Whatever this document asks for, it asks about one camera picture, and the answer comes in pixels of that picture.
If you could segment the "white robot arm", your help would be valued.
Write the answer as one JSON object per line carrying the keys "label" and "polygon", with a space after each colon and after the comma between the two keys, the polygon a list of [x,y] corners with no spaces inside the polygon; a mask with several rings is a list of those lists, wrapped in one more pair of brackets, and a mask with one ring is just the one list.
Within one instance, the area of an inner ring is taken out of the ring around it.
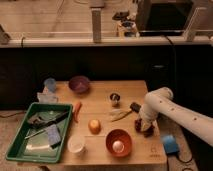
{"label": "white robot arm", "polygon": [[139,110],[143,121],[142,130],[147,130],[161,113],[213,147],[213,118],[177,105],[172,99],[173,92],[168,87],[150,91],[145,95]]}

